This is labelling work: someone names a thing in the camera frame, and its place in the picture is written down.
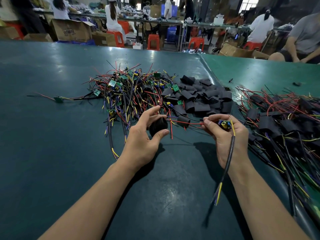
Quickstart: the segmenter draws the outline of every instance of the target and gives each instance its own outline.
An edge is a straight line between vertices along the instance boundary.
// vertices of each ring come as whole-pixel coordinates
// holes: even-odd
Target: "person in gray shirt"
[[[320,13],[303,17],[289,33],[282,50],[268,60],[320,63]]]

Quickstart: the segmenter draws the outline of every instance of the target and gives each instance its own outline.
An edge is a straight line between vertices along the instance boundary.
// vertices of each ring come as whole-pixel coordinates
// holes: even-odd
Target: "white shirt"
[[[262,43],[266,39],[268,31],[273,29],[274,23],[275,19],[271,15],[267,20],[264,20],[264,14],[257,16],[250,25],[252,33],[249,35],[248,41]]]
[[[172,17],[172,4],[170,0],[166,0],[164,4],[164,15],[166,19],[170,19]]]
[[[60,10],[54,6],[53,0],[50,1],[50,6],[53,10],[53,15],[54,15],[55,19],[70,19],[69,15],[68,15],[68,12],[69,12],[68,8],[71,6],[67,1],[63,0],[63,2],[64,2],[64,5],[66,6],[66,8],[64,10]]]
[[[112,20],[111,18],[111,12],[110,12],[110,5],[106,5],[106,23],[107,25],[116,25],[118,24],[118,14],[121,14],[121,11],[118,6],[115,7],[116,15],[115,15],[115,20]]]

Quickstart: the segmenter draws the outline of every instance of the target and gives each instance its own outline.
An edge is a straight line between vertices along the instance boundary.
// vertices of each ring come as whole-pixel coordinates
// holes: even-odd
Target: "left hand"
[[[147,128],[161,117],[167,118],[165,114],[154,115],[160,110],[160,106],[155,106],[142,113],[136,125],[130,128],[127,142],[124,146],[118,163],[125,164],[136,173],[142,166],[149,163],[155,156],[160,140],[169,134],[169,130],[163,129],[157,132],[152,140],[147,135]]]
[[[304,59],[301,59],[299,62],[300,62],[300,63],[307,63],[308,60],[307,60],[306,58],[304,58]]]

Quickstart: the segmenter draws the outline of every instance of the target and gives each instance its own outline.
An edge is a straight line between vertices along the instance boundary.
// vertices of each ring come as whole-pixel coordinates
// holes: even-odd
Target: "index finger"
[[[138,120],[137,125],[143,126],[147,129],[147,123],[149,121],[150,116],[154,115],[156,112],[160,110],[160,105],[152,107],[142,113],[140,119]]]
[[[209,116],[209,120],[217,122],[218,120],[232,120],[233,127],[238,129],[240,126],[243,126],[240,121],[238,121],[233,115],[230,114],[212,114]]]

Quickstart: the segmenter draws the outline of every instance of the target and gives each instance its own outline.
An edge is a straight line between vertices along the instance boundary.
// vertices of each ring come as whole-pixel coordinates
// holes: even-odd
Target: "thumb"
[[[203,121],[204,126],[207,130],[209,130],[216,138],[218,138],[221,133],[224,133],[225,131],[220,128],[216,123],[212,122],[209,119],[206,119]]]
[[[167,130],[167,129],[162,129],[162,130],[158,131],[158,132],[153,136],[151,142],[152,142],[153,144],[156,144],[156,145],[158,146],[159,143],[160,143],[160,141],[161,141],[161,139],[162,139],[163,137],[165,137],[166,135],[168,135],[168,134],[169,134],[169,130]]]

